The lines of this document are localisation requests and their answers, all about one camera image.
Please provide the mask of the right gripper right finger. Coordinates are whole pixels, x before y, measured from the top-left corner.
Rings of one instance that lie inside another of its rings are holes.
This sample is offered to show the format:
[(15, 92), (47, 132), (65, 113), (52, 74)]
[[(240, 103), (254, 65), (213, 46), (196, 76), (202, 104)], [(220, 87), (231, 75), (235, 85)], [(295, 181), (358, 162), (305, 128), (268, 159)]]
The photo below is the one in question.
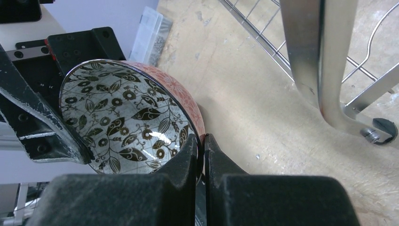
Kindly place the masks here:
[(334, 178), (250, 175), (212, 134), (204, 141), (210, 226), (358, 226), (344, 187)]

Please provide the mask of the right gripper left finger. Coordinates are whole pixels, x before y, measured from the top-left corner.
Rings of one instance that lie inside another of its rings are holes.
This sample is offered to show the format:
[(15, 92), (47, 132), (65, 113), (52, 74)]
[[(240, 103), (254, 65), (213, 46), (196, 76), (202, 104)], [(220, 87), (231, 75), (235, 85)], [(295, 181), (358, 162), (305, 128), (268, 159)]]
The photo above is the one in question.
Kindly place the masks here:
[(69, 174), (46, 187), (29, 226), (192, 226), (197, 140), (152, 174)]

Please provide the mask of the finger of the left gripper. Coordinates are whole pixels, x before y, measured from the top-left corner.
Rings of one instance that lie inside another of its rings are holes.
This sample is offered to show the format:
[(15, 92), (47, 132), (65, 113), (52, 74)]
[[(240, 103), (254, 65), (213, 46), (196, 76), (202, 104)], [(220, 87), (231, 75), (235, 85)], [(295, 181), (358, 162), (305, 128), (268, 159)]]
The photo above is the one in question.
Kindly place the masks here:
[(89, 164), (94, 159), (83, 138), (33, 91), (3, 48), (0, 49), (0, 114), (33, 162)]

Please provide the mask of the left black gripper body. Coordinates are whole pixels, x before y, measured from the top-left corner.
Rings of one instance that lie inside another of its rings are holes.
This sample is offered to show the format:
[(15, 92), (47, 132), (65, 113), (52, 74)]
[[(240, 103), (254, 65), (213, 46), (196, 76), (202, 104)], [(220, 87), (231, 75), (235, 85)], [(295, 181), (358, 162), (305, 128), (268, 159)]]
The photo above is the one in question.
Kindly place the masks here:
[(76, 65), (93, 59), (125, 60), (110, 27), (49, 35), (15, 43), (7, 52), (28, 84), (55, 103), (62, 79)]

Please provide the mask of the black leaf patterned bowl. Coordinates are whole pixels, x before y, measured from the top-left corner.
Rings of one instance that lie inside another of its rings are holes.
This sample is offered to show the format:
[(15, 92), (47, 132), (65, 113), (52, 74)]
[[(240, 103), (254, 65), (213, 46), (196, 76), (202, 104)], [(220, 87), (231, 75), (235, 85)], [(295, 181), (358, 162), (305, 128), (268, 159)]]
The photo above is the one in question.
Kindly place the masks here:
[(71, 69), (60, 88), (59, 107), (93, 153), (99, 174), (154, 173), (189, 135), (203, 156), (205, 125), (188, 90), (159, 68), (95, 59)]

